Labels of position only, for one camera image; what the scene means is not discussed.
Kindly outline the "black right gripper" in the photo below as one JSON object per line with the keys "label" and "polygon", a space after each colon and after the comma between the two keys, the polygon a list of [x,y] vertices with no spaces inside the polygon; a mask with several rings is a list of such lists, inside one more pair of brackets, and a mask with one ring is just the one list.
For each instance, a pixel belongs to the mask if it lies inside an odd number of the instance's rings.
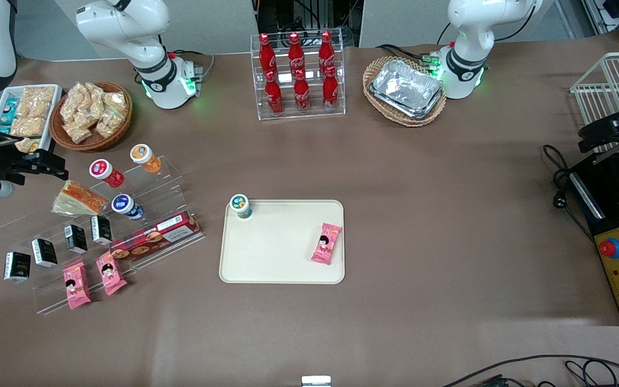
{"label": "black right gripper", "polygon": [[20,140],[22,138],[0,137],[0,178],[19,185],[24,184],[23,179],[19,178],[22,174],[49,175],[62,181],[69,179],[63,157],[47,150],[22,153],[15,145]]}

